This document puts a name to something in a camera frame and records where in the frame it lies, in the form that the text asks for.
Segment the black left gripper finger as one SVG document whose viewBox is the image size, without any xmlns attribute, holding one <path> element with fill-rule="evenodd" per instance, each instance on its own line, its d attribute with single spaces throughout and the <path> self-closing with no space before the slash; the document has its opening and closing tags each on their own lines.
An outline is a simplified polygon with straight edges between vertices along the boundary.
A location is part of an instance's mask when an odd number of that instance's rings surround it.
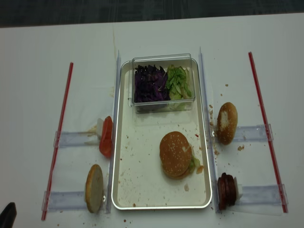
<svg viewBox="0 0 304 228">
<path fill-rule="evenodd" d="M 16 204 L 10 202 L 0 214 L 0 228 L 12 228 L 16 216 Z"/>
</svg>

